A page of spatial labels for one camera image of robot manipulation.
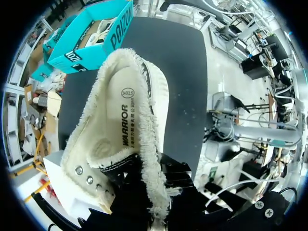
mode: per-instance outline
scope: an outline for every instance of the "white canvas shoe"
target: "white canvas shoe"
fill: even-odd
[[[168,84],[154,64],[131,49],[111,53],[100,68],[79,124],[71,134],[61,166],[80,190],[110,206],[107,177],[120,185],[136,158],[153,207],[163,220],[171,203],[166,177],[159,164],[168,112]],[[76,168],[82,168],[82,174]]]
[[[86,43],[85,47],[94,46],[103,44],[105,37],[107,36],[112,24],[115,22],[116,18],[109,19],[109,20],[101,20],[96,33],[91,34],[88,42]]]

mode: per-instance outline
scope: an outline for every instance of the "black monitor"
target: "black monitor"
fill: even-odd
[[[276,61],[287,59],[289,57],[276,35],[268,36],[265,39],[269,45],[275,43],[275,45],[271,46],[270,49]]]

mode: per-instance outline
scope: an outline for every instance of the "teal cardboard box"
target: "teal cardboard box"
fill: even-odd
[[[108,0],[86,7],[68,26],[54,47],[48,63],[64,73],[99,69],[119,48],[133,18],[131,0]],[[102,20],[114,19],[98,45],[87,46]]]
[[[49,64],[42,64],[35,72],[32,73],[31,78],[43,82],[44,79],[48,78],[53,72],[53,67]]]
[[[69,18],[67,18],[65,20],[65,22],[62,24],[62,26],[60,28],[58,28],[57,30],[55,30],[48,39],[46,39],[43,42],[43,50],[45,52],[50,52],[55,45],[57,44],[57,42],[59,41],[59,39],[61,38],[62,34],[65,32],[65,30],[67,29],[67,27],[72,23],[72,21],[76,18],[76,15],[73,15]]]

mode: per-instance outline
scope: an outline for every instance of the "black tabletop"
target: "black tabletop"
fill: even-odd
[[[207,66],[204,38],[199,30],[182,24],[134,17],[123,48],[133,48],[158,66],[169,87],[169,110],[164,153],[188,163],[194,178],[204,136]],[[59,145],[76,127],[97,71],[68,75],[59,114]]]

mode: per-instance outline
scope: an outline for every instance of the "shelf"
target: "shelf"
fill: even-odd
[[[6,142],[7,142],[9,153],[7,153],[7,149],[5,148],[5,156],[6,156],[8,168],[10,171],[20,168],[22,166],[25,166],[33,161],[33,158],[30,158],[29,160],[26,160],[26,161],[23,161],[23,158],[22,158],[22,152],[21,152],[20,143],[19,143],[19,132],[18,132],[18,125],[20,123],[20,117],[19,117],[18,112],[19,112],[19,98],[20,96],[24,95],[24,89],[23,87],[20,87],[20,83],[22,80],[23,73],[26,69],[26,65],[30,59],[32,51],[35,49],[40,39],[44,36],[45,32],[47,30],[52,30],[51,26],[46,22],[44,17],[40,17],[40,19],[34,24],[32,29],[29,31],[26,38],[28,38],[29,35],[34,31],[34,29],[36,28],[37,24],[40,21],[44,25],[43,27],[44,29],[41,31],[39,36],[36,38],[32,47],[28,45],[28,41],[24,41],[20,45],[15,61],[11,66],[9,76],[7,78],[7,83],[4,85],[4,92],[14,94],[16,96],[15,105],[8,105],[8,116],[7,116],[8,130],[7,132],[2,127],[2,136],[5,137],[4,135],[6,135],[6,139],[3,139],[2,141],[3,141],[4,147],[6,147]],[[3,101],[2,101],[2,109],[5,105],[4,100],[5,100],[5,97],[3,98]],[[3,114],[1,115],[1,119],[2,119],[2,124],[4,124]],[[14,163],[17,160],[19,160],[20,163],[15,165]]]
[[[32,51],[35,49],[36,45],[38,44],[39,40],[43,37],[44,33],[46,32],[47,27],[45,27],[38,38],[36,39],[35,43],[32,47],[30,47],[27,43],[22,48],[17,60],[15,61],[14,67],[12,69],[11,78],[9,79],[10,84],[15,84],[17,86],[20,85],[21,78],[25,71],[26,65],[30,59]]]

